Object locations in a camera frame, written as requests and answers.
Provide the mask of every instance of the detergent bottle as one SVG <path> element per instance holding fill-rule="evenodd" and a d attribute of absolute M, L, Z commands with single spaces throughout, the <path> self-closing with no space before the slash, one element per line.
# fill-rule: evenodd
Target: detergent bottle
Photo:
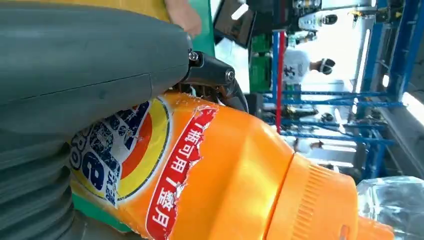
<path fill-rule="evenodd" d="M 122 110 L 70 142 L 72 191 L 156 240 L 391 240 L 358 216 L 349 176 L 266 123 L 183 93 Z"/>

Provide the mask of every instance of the green panel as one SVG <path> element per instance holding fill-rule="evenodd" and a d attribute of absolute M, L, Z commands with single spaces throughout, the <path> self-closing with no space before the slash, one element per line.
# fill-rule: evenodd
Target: green panel
<path fill-rule="evenodd" d="M 271 57 L 253 56 L 249 67 L 250 92 L 266 92 L 271 87 Z"/>
<path fill-rule="evenodd" d="M 117 220 L 115 217 L 110 215 L 108 212 L 103 211 L 100 207 L 96 206 L 90 201 L 87 201 L 76 194 L 72 194 L 72 200 L 75 209 L 83 212 L 88 217 L 96 219 L 105 224 L 109 224 L 110 226 L 122 233 L 132 231 L 127 225 L 119 222 L 119 220 Z"/>
<path fill-rule="evenodd" d="M 214 26 L 211 16 L 210 0 L 189 0 L 201 18 L 201 34 L 193 40 L 193 48 L 209 56 L 215 56 Z"/>
<path fill-rule="evenodd" d="M 268 34 L 252 37 L 251 51 L 253 53 L 269 53 L 272 46 L 271 39 L 271 36 Z"/>

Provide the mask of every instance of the red label strip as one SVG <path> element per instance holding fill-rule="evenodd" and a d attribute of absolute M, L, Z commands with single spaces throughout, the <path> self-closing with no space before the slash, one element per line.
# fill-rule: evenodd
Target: red label strip
<path fill-rule="evenodd" d="M 155 240 L 167 240 L 177 219 L 177 201 L 186 184 L 189 169 L 197 163 L 204 132 L 217 109 L 201 106 L 179 136 L 157 182 L 146 216 L 146 229 Z"/>

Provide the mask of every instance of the bolt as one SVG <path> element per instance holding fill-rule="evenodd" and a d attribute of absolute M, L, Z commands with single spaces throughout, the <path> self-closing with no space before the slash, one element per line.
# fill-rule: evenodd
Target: bolt
<path fill-rule="evenodd" d="M 188 59 L 195 62 L 199 60 L 199 55 L 195 51 L 191 51 L 188 53 Z"/>
<path fill-rule="evenodd" d="M 227 80 L 227 82 L 232 82 L 234 80 L 235 76 L 236 76 L 236 74 L 234 73 L 234 70 L 232 70 L 232 69 L 228 69 L 225 72 L 225 79 Z"/>

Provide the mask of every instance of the red pole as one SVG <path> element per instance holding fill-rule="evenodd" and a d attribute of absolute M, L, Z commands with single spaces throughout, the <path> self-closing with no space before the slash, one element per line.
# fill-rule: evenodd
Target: red pole
<path fill-rule="evenodd" d="M 285 31 L 279 33 L 279 48 L 278 48 L 278 68 L 277 68 L 277 102 L 276 102 L 276 116 L 275 116 L 275 125 L 277 126 L 277 133 L 280 133 L 281 130 L 281 98 L 283 95 L 283 61 L 284 61 L 284 48 L 286 47 L 286 37 Z"/>

